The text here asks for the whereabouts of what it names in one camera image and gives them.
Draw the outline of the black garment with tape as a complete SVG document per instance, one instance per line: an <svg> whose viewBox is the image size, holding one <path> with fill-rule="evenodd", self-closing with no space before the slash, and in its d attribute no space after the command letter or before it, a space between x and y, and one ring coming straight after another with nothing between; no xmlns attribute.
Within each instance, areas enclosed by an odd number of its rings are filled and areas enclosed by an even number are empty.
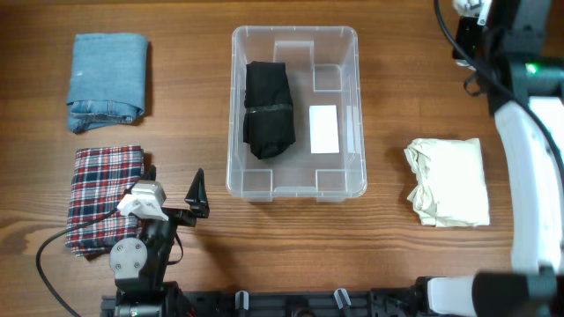
<svg viewBox="0 0 564 317"><path fill-rule="evenodd" d="M293 98L286 65L246 65L243 142L257 159L271 159L296 142Z"/></svg>

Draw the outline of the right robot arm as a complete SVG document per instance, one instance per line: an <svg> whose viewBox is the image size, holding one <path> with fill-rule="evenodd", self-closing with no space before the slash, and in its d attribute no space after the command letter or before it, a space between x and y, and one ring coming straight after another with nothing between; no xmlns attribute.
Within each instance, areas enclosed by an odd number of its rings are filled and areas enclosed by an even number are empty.
<svg viewBox="0 0 564 317"><path fill-rule="evenodd" d="M487 97L508 164L512 269L422 277L422 313L563 313L563 60L543 53L552 7L551 0L454 2L459 24L447 40Z"/></svg>

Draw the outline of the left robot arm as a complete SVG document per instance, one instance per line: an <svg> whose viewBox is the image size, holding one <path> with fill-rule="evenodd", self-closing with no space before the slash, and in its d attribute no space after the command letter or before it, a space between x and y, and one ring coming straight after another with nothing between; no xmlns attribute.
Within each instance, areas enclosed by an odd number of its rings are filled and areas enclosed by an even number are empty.
<svg viewBox="0 0 564 317"><path fill-rule="evenodd" d="M141 232L114 244L109 265L115 274L116 295L104 298L102 316L195 316L196 308L183 295L178 283L164 280L173 245L181 245L177 229L194 227L199 218L209 217L209 200L204 170L198 169L184 198L187 209L167 208L167 197L156 181L156 167L124 193L117 210L142 221Z"/></svg>

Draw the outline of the cream garment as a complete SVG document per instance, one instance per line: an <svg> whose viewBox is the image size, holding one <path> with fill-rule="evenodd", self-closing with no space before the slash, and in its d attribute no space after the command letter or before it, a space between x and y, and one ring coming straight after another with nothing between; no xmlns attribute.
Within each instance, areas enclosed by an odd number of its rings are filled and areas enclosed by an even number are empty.
<svg viewBox="0 0 564 317"><path fill-rule="evenodd" d="M418 184L408 195L423 225L490 224L480 141L418 138L404 149Z"/></svg>

